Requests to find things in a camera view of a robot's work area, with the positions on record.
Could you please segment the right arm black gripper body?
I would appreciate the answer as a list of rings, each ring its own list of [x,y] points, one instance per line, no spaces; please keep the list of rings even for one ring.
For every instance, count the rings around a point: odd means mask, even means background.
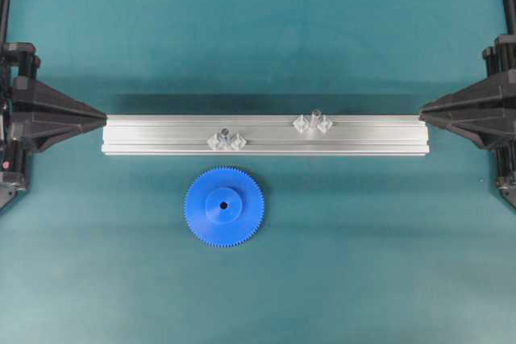
[[[515,36],[499,35],[493,46],[482,52],[486,75],[491,77],[515,69]],[[494,151],[497,162],[496,187],[504,200],[515,199],[515,137]]]

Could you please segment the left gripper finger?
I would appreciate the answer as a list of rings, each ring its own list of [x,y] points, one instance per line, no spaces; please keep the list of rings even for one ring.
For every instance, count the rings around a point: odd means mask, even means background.
[[[80,118],[106,119],[103,112],[29,77],[16,77],[13,80],[12,102],[16,111],[24,113],[65,114]]]
[[[11,122],[11,138],[23,149],[39,153],[53,145],[106,125],[106,116],[49,112],[16,112]]]

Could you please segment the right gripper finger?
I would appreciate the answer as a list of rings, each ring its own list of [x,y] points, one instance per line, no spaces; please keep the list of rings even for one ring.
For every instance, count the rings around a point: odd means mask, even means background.
[[[438,127],[441,130],[449,131],[454,135],[458,135],[471,141],[481,150],[494,150],[506,145],[506,138],[500,135],[493,135],[479,129],[478,127],[464,128],[459,122],[450,118],[441,118],[437,116],[421,116],[420,119],[426,124]]]
[[[507,86],[507,77],[487,77],[425,104],[420,109],[419,117],[428,120],[432,114],[446,114],[455,110],[498,108],[506,97]]]

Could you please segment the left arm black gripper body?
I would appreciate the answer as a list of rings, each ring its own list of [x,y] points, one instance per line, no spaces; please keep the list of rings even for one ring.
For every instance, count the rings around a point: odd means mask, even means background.
[[[27,189],[26,178],[28,152],[10,134],[12,102],[11,69],[18,75],[35,78],[40,59],[35,47],[28,43],[3,44],[1,46],[1,209],[5,209],[17,196]]]

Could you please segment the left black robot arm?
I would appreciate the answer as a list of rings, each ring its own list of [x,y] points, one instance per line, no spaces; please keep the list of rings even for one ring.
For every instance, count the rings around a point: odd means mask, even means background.
[[[31,43],[6,40],[10,0],[1,0],[1,207],[28,188],[27,158],[106,125],[107,116],[37,80]]]

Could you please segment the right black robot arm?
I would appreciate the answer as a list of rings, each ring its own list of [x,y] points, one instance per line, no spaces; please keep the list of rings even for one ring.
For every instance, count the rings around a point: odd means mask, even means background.
[[[497,190],[515,205],[515,0],[502,1],[508,32],[482,52],[487,77],[427,103],[419,117],[491,151]]]

